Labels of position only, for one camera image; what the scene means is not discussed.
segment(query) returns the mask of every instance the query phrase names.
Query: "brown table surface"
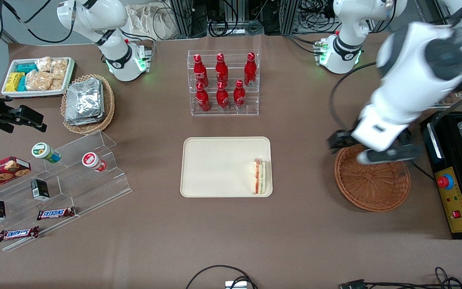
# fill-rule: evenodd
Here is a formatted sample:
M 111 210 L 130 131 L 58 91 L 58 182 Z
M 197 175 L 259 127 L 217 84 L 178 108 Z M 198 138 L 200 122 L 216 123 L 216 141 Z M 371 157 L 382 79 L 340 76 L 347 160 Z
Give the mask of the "brown table surface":
M 311 35 L 319 39 L 322 35 Z M 386 35 L 370 35 L 361 63 L 375 59 Z M 115 93 L 105 132 L 126 173 L 130 194 L 12 252 L 0 250 L 1 288 L 184 288 L 209 265 L 245 270 L 263 289 L 334 288 L 367 281 L 434 283 L 434 267 L 462 280 L 462 241 L 450 240 L 434 183 L 409 168 L 408 199 L 392 212 L 348 202 L 334 180 L 327 137 L 338 128 L 328 96 L 341 77 L 282 37 L 203 38 L 158 42 L 151 72 L 125 83 L 99 60 L 95 45 L 10 44 L 10 59 L 72 57 L 76 76 L 103 75 Z M 189 49 L 261 49 L 260 115 L 192 117 Z M 379 85 L 374 67 L 339 88 L 347 123 Z M 31 159 L 39 141 L 54 147 L 80 137 L 62 125 L 60 99 L 16 100 L 44 114 L 46 133 L 0 131 L 0 159 Z M 265 136 L 271 141 L 274 192 L 268 198 L 187 199 L 179 192 L 183 141 L 204 136 Z M 427 157 L 418 163 L 430 171 Z M 212 269 L 194 288 L 222 288 L 238 274 Z

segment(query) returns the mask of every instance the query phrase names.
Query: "bottle cap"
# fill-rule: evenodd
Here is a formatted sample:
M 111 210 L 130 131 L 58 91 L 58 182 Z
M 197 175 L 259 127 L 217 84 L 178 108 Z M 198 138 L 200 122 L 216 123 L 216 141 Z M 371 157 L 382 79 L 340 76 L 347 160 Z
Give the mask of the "bottle cap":
M 50 152 L 51 147 L 45 142 L 39 142 L 31 148 L 31 154 L 39 159 L 46 157 Z
M 81 162 L 85 167 L 93 168 L 99 163 L 99 156 L 93 152 L 89 152 L 82 157 Z

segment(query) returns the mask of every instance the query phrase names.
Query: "emergency stop button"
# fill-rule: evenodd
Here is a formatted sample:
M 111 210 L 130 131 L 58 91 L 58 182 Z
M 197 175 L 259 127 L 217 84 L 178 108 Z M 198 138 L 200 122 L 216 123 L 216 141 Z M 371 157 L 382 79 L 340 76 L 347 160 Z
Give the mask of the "emergency stop button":
M 436 182 L 438 183 L 438 187 L 444 188 L 446 190 L 450 190 L 454 187 L 454 179 L 449 174 L 444 174 L 443 176 L 440 176 L 436 180 Z

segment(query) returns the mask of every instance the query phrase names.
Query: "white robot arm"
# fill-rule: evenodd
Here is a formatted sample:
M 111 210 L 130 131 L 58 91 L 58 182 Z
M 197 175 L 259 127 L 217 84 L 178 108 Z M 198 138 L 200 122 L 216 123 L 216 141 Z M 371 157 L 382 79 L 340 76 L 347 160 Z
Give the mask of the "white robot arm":
M 368 36 L 367 20 L 389 20 L 402 14 L 407 0 L 334 0 L 332 8 L 341 20 L 338 35 L 330 35 L 321 42 L 323 55 L 319 64 L 332 73 L 343 74 L 352 70 L 359 51 Z
M 358 156 L 360 163 L 413 159 L 414 145 L 393 143 L 409 124 L 453 90 L 462 90 L 462 5 L 451 0 L 451 27 L 412 22 L 390 35 L 380 48 L 377 67 L 383 75 L 362 110 L 349 144 L 362 143 L 370 150 Z M 330 138 L 335 148 L 346 132 Z
M 119 0 L 67 0 L 58 4 L 57 15 L 68 29 L 75 19 L 72 30 L 97 45 L 117 79 L 131 81 L 146 71 L 145 48 L 126 43 L 117 30 L 128 18 Z

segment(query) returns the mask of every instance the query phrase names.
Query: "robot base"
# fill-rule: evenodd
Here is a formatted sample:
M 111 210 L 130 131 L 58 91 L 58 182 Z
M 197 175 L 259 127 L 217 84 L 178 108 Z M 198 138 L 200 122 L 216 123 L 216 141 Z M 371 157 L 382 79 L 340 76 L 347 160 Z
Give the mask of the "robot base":
M 149 65 L 150 65 L 150 60 L 144 60 L 147 58 L 144 47 L 143 46 L 138 46 L 137 44 L 134 43 L 128 43 L 128 45 L 132 49 L 132 57 L 130 57 L 130 60 L 128 60 L 123 68 L 116 69 L 114 67 L 111 67 L 111 65 L 108 64 L 108 68 L 110 69 L 110 72 L 115 75 L 115 78 L 117 78 L 120 81 L 131 81 L 139 77 L 142 73 L 146 73 L 149 71 Z
M 343 60 L 341 55 L 336 52 L 333 45 L 336 37 L 337 35 L 330 35 L 327 38 L 321 39 L 321 42 L 328 44 L 328 47 L 315 47 L 315 52 L 323 53 L 322 55 L 315 55 L 315 60 L 317 64 L 324 66 L 332 73 L 344 74 L 352 70 L 354 65 L 358 62 L 361 53 L 357 53 L 355 56 L 350 54 L 350 60 Z

